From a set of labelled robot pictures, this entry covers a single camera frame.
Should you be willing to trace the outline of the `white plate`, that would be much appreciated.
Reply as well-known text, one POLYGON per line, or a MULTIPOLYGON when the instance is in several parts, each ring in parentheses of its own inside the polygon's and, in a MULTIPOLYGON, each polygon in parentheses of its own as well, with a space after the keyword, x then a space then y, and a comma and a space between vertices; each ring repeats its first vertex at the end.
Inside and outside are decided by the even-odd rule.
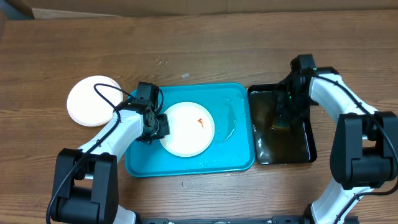
POLYGON ((178 157, 193 157, 204 152, 215 136, 215 122, 202 105, 181 102, 165 111, 170 134, 160 140, 162 146, 178 157))
POLYGON ((67 111, 76 123, 94 127, 106 124, 113 117, 113 108, 95 92, 95 84, 120 88, 110 77, 95 75, 79 81, 67 98, 67 111))

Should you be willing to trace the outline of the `green yellow sponge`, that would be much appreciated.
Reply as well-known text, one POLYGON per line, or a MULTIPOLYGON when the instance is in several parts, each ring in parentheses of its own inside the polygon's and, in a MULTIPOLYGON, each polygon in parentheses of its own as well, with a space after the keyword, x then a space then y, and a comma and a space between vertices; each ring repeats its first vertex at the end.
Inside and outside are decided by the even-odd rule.
POLYGON ((271 128, 276 130, 289 129, 289 121, 283 118, 274 118, 271 128))

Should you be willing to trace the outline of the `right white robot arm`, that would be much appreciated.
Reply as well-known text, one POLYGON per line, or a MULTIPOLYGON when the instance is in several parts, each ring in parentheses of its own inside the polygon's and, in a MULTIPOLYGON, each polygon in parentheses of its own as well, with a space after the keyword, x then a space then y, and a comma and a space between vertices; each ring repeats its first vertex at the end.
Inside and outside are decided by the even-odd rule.
POLYGON ((298 55, 290 73, 272 91, 272 128, 289 129, 320 105, 336 123, 331 147, 332 178, 322 195, 307 206, 301 223, 357 223, 347 215, 365 196, 397 191, 378 189, 397 180, 397 115, 361 100, 333 67, 317 67, 310 54, 298 55))

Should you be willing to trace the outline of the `white plate top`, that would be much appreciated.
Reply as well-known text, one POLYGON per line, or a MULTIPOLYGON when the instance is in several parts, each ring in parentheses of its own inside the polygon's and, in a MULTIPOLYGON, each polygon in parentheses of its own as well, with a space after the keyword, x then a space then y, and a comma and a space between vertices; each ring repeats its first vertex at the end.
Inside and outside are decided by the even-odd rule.
POLYGON ((67 111, 76 123, 94 127, 106 124, 113 117, 113 108, 95 92, 95 84, 120 88, 110 77, 95 75, 79 81, 67 98, 67 111))

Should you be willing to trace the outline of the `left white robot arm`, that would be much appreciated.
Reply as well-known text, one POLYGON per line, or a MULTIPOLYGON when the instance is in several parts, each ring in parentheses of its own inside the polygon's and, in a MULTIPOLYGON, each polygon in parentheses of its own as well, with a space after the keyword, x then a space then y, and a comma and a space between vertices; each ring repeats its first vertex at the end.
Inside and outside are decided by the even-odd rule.
POLYGON ((112 105, 113 117, 79 149, 62 149, 56 160, 46 222, 135 223, 137 213, 119 204, 118 162, 133 141, 152 144, 170 133, 160 111, 162 90, 139 82, 135 95, 112 105))

